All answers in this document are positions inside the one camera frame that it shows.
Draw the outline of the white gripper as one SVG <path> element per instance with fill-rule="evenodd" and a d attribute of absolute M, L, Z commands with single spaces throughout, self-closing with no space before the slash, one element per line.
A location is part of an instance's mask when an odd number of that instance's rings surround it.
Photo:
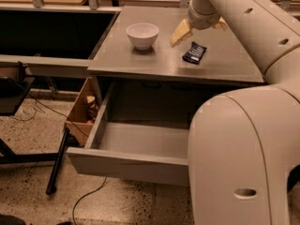
<path fill-rule="evenodd" d="M 213 14 L 203 15 L 197 12 L 192 5 L 189 5 L 187 19 L 182 20 L 171 35 L 171 45 L 175 46 L 178 44 L 182 38 L 191 32 L 192 27 L 203 30 L 212 26 L 214 29 L 221 29 L 223 31 L 226 31 L 228 28 L 225 20 L 220 17 L 218 13 L 215 12 Z"/>

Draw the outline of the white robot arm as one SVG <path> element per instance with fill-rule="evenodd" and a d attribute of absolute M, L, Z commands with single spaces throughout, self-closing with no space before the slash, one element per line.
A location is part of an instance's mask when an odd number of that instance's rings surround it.
<path fill-rule="evenodd" d="M 266 80 L 209 99 L 193 117 L 187 161 L 195 225 L 290 225 L 300 22 L 270 0 L 191 0 L 187 17 L 196 29 L 223 18 Z"/>

